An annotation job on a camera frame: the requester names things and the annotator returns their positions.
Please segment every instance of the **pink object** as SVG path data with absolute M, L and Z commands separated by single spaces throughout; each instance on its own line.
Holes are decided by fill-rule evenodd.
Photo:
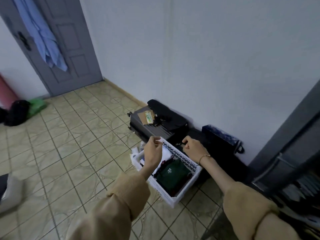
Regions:
M 11 104 L 19 100 L 18 96 L 12 91 L 0 74 L 0 102 L 5 109 L 10 109 Z

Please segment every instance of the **door panel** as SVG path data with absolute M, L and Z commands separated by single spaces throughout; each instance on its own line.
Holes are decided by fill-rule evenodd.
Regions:
M 0 13 L 30 63 L 53 96 L 102 80 L 79 0 L 34 0 L 55 35 L 68 70 L 50 68 L 41 58 L 12 0 L 2 0 Z M 27 37 L 28 51 L 16 35 Z

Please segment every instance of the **bracelet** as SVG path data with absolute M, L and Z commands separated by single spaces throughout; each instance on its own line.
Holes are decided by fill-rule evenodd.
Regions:
M 198 162 L 198 166 L 200 165 L 201 159 L 204 158 L 204 157 L 212 157 L 212 156 L 210 156 L 210 155 L 208 155 L 208 154 L 204 154 L 202 157 L 200 157 L 200 160 L 199 160 L 199 162 Z

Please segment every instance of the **beige sleeve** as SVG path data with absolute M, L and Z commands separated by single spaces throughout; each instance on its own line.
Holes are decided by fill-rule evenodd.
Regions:
M 278 218 L 274 202 L 240 182 L 234 182 L 225 194 L 223 210 L 239 240 L 299 239 L 295 230 Z
M 150 190 L 139 174 L 122 173 L 94 209 L 70 235 L 70 240 L 128 240 L 131 222 L 143 210 Z

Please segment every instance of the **hanging clothes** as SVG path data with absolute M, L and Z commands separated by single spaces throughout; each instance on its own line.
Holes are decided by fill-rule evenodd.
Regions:
M 57 40 L 34 1 L 14 0 L 14 3 L 16 4 L 26 29 L 30 36 L 34 38 L 34 42 L 42 59 L 50 68 L 56 65 L 61 70 L 67 71 L 68 66 L 59 51 Z

